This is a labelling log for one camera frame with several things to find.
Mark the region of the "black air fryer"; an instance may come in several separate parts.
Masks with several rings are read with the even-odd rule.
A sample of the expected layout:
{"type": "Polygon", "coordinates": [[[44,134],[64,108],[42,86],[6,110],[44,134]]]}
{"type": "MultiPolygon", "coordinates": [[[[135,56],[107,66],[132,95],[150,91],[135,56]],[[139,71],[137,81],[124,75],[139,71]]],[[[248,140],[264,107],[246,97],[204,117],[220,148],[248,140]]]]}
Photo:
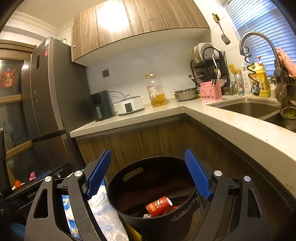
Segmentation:
{"type": "Polygon", "coordinates": [[[111,99],[107,90],[92,94],[90,102],[95,121],[103,121],[113,117],[111,99]]]}

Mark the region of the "hanging spatula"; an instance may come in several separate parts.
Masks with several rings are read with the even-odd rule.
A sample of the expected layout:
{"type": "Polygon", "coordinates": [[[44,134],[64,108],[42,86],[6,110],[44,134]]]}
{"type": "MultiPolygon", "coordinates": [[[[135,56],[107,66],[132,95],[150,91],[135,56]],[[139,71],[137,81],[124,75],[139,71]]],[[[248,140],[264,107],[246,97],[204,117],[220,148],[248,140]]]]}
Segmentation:
{"type": "Polygon", "coordinates": [[[229,45],[231,43],[231,41],[229,40],[229,38],[225,35],[224,30],[222,29],[222,26],[220,24],[220,19],[218,17],[217,14],[212,13],[213,19],[214,21],[218,24],[220,31],[221,31],[221,39],[224,42],[225,45],[229,45]]]}

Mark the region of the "wooden cabinets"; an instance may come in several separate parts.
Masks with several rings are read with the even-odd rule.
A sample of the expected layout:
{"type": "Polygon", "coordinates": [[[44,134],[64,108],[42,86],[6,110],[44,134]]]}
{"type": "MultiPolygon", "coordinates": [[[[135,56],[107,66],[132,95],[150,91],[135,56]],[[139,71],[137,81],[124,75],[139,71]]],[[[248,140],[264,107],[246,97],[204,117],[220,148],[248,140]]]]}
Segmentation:
{"type": "Polygon", "coordinates": [[[194,1],[105,1],[73,18],[72,61],[89,67],[130,49],[209,37],[194,1]]]}
{"type": "Polygon", "coordinates": [[[184,158],[185,150],[189,148],[197,158],[230,177],[248,175],[252,178],[273,237],[295,227],[295,198],[268,173],[267,168],[186,114],[93,133],[77,137],[76,141],[86,163],[97,160],[103,149],[111,150],[107,180],[135,161],[153,156],[184,158]]]}

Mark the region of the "white spoon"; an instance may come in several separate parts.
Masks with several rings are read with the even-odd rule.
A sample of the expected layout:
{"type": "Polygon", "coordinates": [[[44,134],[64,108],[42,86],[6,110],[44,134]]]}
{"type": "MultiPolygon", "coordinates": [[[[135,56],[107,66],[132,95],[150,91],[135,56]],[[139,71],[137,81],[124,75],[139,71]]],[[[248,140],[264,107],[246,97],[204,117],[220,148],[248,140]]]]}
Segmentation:
{"type": "Polygon", "coordinates": [[[215,54],[212,54],[212,60],[214,62],[214,65],[215,65],[215,73],[216,73],[216,79],[219,79],[221,77],[221,71],[220,69],[218,68],[218,65],[216,63],[216,60],[215,60],[215,54]]]}

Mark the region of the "dark grey refrigerator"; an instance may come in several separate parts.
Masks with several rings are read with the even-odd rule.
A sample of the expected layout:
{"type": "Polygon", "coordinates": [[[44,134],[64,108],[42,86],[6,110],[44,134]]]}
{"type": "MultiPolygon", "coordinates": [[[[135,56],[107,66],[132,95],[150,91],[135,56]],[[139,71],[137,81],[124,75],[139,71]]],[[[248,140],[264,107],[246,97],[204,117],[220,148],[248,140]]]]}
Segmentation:
{"type": "Polygon", "coordinates": [[[71,61],[70,46],[49,36],[22,67],[23,111],[38,159],[71,172],[85,161],[70,132],[94,120],[86,68],[71,61]]]}

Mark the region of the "yellow detergent bottle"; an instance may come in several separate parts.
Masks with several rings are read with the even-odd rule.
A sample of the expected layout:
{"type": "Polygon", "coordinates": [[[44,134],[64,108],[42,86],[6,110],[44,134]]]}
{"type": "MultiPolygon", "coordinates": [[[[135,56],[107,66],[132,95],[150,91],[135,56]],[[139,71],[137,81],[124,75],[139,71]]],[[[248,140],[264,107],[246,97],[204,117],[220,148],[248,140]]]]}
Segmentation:
{"type": "Polygon", "coordinates": [[[250,66],[250,77],[252,78],[251,94],[258,97],[270,97],[269,82],[266,75],[266,70],[261,57],[257,57],[258,62],[254,62],[250,66]]]}

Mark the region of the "white bottle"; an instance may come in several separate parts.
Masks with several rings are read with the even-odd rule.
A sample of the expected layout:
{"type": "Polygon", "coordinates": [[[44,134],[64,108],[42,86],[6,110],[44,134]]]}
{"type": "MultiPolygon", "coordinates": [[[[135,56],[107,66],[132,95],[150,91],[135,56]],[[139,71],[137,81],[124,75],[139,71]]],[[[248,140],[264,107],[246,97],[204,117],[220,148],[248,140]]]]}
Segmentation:
{"type": "Polygon", "coordinates": [[[248,76],[249,70],[247,69],[246,63],[241,64],[241,74],[243,77],[244,94],[245,96],[252,96],[251,94],[252,81],[248,76]]]}

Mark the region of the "pink utensil holder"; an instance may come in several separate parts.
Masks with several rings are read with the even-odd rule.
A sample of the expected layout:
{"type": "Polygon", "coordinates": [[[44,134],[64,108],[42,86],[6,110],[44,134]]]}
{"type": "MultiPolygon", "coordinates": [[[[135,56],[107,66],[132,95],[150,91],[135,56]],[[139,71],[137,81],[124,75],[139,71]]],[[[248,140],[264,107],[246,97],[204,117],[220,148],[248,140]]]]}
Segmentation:
{"type": "Polygon", "coordinates": [[[215,84],[211,81],[201,83],[199,87],[202,102],[217,102],[222,100],[222,91],[220,81],[215,84]]]}

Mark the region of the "white rice cooker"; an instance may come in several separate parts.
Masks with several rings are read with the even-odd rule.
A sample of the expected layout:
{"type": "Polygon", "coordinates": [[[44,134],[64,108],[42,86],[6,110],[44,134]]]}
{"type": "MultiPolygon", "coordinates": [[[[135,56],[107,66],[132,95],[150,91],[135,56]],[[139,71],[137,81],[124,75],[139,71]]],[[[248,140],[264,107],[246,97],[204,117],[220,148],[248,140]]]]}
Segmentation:
{"type": "Polygon", "coordinates": [[[138,113],[144,110],[144,104],[141,96],[132,96],[125,98],[114,105],[115,114],[124,116],[128,114],[138,113]]]}

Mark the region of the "lower wooden cabinets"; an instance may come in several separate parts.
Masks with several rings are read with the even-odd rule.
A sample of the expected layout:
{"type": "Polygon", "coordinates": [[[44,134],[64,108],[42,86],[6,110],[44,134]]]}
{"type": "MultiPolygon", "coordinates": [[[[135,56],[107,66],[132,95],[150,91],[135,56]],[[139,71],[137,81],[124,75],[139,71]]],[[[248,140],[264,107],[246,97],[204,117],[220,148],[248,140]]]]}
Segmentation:
{"type": "Polygon", "coordinates": [[[184,158],[185,150],[189,148],[197,158],[230,177],[248,175],[252,178],[273,237],[295,227],[295,198],[268,173],[267,168],[186,114],[93,133],[77,137],[76,141],[86,163],[97,160],[103,149],[111,150],[107,180],[135,161],[153,156],[184,158]]]}

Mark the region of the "wooden glass sliding door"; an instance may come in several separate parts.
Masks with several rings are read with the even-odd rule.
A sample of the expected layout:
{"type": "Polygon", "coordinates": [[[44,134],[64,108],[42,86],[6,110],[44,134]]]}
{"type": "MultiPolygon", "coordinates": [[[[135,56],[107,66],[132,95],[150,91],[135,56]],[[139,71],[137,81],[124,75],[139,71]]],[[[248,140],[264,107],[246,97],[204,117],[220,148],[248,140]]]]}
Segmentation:
{"type": "Polygon", "coordinates": [[[22,70],[36,47],[1,40],[1,127],[4,129],[6,166],[10,185],[29,181],[34,160],[33,143],[29,137],[23,112],[22,70]]]}

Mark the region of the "red mesh plastic bag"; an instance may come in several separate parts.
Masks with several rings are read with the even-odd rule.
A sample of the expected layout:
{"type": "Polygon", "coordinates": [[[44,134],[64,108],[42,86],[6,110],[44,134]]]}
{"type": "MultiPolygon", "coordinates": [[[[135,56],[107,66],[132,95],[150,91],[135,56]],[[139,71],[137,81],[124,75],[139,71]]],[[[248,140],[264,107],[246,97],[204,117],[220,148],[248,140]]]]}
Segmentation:
{"type": "Polygon", "coordinates": [[[15,185],[13,186],[13,190],[15,190],[15,189],[17,189],[17,188],[19,188],[21,186],[22,186],[21,182],[19,180],[16,180],[15,185]]]}

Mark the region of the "black dish rack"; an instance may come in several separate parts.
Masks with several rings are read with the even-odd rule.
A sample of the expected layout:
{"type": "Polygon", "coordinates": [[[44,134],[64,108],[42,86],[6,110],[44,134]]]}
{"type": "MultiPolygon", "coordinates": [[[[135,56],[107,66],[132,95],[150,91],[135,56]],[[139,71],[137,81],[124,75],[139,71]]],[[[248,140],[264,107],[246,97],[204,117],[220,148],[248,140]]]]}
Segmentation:
{"type": "Polygon", "coordinates": [[[211,43],[199,43],[191,53],[192,76],[201,84],[212,81],[218,67],[218,77],[221,88],[230,87],[230,78],[226,67],[226,53],[217,50],[211,43]]]}

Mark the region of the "steel bowl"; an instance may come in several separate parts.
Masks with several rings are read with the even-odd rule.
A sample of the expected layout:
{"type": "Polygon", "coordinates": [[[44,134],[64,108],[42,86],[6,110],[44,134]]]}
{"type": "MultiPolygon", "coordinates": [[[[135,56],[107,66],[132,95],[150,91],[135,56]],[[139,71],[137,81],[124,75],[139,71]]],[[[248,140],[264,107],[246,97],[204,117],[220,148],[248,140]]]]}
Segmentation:
{"type": "Polygon", "coordinates": [[[198,98],[198,88],[178,90],[173,93],[177,101],[189,101],[198,98]]]}

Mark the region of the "window blinds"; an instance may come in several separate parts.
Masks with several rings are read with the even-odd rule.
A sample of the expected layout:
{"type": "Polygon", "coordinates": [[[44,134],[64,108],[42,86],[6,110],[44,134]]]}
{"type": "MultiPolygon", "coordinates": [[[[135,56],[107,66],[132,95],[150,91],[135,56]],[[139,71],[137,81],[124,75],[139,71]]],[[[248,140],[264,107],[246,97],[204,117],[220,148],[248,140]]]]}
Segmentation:
{"type": "MultiPolygon", "coordinates": [[[[219,1],[233,22],[239,37],[249,31],[266,35],[276,48],[285,51],[295,62],[295,33],[272,1],[219,1]]],[[[274,54],[269,44],[258,36],[247,38],[251,62],[261,57],[268,76],[274,72],[274,54]]]]}

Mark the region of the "steel sink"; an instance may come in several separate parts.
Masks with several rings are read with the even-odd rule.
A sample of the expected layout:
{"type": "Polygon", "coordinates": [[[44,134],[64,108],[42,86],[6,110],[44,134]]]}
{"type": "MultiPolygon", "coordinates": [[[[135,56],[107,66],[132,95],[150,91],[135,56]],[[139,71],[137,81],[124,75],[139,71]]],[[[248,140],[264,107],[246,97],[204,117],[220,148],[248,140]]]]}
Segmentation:
{"type": "Polygon", "coordinates": [[[209,106],[251,116],[295,132],[295,120],[289,121],[282,117],[282,106],[277,101],[265,98],[240,97],[212,103],[209,106]]]}

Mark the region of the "cooking oil bottle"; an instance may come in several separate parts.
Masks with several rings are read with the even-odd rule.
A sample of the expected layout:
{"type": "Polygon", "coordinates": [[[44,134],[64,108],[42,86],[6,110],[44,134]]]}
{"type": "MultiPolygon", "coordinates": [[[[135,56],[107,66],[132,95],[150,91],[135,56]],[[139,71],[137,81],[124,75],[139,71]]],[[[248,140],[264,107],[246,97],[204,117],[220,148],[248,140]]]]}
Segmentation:
{"type": "Polygon", "coordinates": [[[155,108],[166,105],[167,100],[161,81],[156,78],[154,73],[146,75],[145,80],[147,81],[147,90],[152,107],[155,108]]]}

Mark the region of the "black trash bin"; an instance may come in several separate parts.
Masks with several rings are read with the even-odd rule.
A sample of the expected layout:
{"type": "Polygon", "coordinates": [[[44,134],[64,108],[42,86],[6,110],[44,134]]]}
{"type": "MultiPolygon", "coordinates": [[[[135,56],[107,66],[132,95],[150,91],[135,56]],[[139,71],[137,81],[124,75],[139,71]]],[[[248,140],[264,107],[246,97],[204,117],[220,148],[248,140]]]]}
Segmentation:
{"type": "Polygon", "coordinates": [[[145,240],[183,240],[199,207],[197,190],[183,159],[150,157],[121,169],[109,182],[108,200],[145,240]],[[175,210],[145,218],[146,206],[168,197],[175,210]]]}

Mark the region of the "beverage can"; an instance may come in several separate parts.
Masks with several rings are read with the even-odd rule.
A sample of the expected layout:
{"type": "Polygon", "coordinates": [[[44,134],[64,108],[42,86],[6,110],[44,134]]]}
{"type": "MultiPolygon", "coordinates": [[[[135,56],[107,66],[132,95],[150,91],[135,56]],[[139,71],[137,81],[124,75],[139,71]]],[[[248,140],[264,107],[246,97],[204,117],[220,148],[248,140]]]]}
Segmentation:
{"type": "Polygon", "coordinates": [[[234,79],[236,81],[238,95],[244,95],[244,86],[243,86],[242,74],[235,74],[234,79]]]}

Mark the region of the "wooden upper cabinets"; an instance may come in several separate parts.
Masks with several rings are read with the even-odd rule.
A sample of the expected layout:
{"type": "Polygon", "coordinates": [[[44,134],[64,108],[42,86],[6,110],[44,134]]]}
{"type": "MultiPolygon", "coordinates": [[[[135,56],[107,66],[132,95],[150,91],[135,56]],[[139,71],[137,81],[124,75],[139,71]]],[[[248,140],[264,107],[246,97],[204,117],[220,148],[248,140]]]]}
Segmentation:
{"type": "Polygon", "coordinates": [[[73,18],[72,61],[89,67],[130,49],[209,37],[194,1],[105,1],[73,18]]]}

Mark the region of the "pink plastic bag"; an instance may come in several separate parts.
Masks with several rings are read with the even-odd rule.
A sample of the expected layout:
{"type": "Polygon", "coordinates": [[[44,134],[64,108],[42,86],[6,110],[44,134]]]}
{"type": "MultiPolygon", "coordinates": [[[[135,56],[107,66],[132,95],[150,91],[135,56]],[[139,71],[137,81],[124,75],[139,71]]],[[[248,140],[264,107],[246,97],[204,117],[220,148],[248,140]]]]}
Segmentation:
{"type": "Polygon", "coordinates": [[[30,180],[30,181],[33,181],[33,180],[35,180],[35,179],[36,179],[35,172],[32,172],[32,173],[30,174],[29,180],[30,180]]]}

